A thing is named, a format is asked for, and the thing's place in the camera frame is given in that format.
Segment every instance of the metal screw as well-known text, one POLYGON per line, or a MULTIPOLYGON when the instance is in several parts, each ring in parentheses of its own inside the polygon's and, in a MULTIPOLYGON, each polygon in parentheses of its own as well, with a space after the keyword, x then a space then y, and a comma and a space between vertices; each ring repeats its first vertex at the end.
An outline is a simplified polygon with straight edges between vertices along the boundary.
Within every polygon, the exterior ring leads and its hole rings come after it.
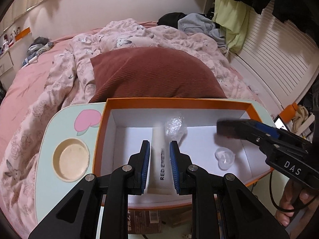
POLYGON ((192 172, 194 171, 197 171, 198 170, 198 166, 195 165, 195 164, 191 164, 189 167, 188 167, 189 170, 191 170, 192 172))
POLYGON ((95 177, 94 177, 93 174, 88 174, 87 176, 85 176, 85 179, 86 179, 88 182, 90 182, 90 181, 94 180, 95 177))
POLYGON ((130 170, 132 170, 132 166, 130 166, 130 165, 124 165, 123 167, 122 167, 122 170, 124 171, 124 172, 128 172, 128 171, 130 171, 130 170))
POLYGON ((226 179, 229 181, 233 181, 235 179, 235 175, 233 175, 232 173, 227 173, 226 179))

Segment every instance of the light green cloth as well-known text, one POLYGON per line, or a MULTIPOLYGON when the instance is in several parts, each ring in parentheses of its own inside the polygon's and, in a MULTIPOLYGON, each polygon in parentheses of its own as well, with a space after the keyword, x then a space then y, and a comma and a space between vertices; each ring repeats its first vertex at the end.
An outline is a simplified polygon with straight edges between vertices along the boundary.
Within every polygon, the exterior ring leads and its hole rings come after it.
POLYGON ((249 20, 250 6, 234 0, 215 0, 213 21, 226 32, 226 44, 237 53, 243 46, 249 20))

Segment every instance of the pink heart decal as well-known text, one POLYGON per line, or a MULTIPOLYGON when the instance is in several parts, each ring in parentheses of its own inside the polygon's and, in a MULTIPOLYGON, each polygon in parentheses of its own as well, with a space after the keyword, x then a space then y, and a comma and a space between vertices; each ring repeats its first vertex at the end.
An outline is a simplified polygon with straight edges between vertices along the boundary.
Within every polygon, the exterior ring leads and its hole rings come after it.
POLYGON ((74 129, 78 136, 83 135, 89 127, 98 127, 101 121, 101 113, 97 110, 83 110, 74 122, 74 129))

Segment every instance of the white tube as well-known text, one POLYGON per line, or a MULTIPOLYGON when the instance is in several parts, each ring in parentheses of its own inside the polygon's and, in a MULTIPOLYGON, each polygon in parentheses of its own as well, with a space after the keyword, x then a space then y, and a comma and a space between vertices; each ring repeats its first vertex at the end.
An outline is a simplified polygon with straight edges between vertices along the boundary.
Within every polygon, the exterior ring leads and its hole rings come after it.
POLYGON ((169 145, 165 141, 163 126, 153 128, 149 183, 147 193, 172 195, 174 192, 169 145))

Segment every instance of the brown pillow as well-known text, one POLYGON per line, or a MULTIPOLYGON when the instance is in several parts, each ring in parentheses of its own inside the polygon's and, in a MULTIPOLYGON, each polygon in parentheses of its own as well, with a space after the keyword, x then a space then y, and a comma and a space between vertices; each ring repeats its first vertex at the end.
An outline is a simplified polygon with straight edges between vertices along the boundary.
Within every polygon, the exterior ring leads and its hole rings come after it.
POLYGON ((212 71, 181 50, 122 48, 91 62, 96 83, 91 103, 124 97, 226 98, 212 71))

